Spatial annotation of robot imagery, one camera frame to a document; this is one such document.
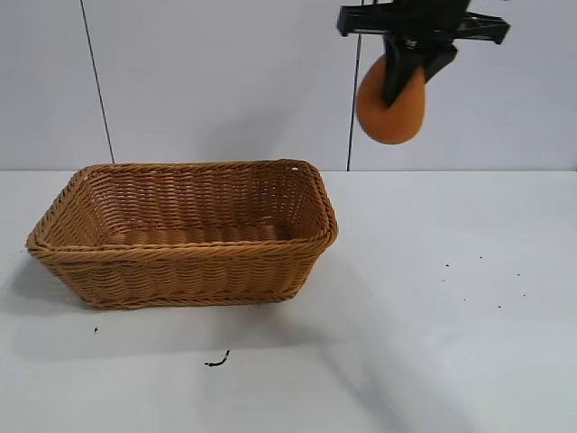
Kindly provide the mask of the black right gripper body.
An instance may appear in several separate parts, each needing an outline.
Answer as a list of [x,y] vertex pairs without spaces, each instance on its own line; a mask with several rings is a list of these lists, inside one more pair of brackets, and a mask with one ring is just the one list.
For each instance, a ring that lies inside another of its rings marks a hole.
[[337,18],[341,36],[378,35],[385,48],[443,48],[456,40],[500,45],[510,29],[503,18],[469,10],[469,0],[374,1],[344,5]]

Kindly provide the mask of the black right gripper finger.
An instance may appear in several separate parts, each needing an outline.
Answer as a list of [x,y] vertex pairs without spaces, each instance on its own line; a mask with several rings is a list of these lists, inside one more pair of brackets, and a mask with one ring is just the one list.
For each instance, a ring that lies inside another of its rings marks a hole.
[[457,53],[458,50],[452,43],[429,47],[423,61],[425,82],[428,82],[439,71],[452,63]]
[[391,107],[420,69],[424,70],[426,47],[423,42],[400,36],[384,36],[384,85],[382,99]]

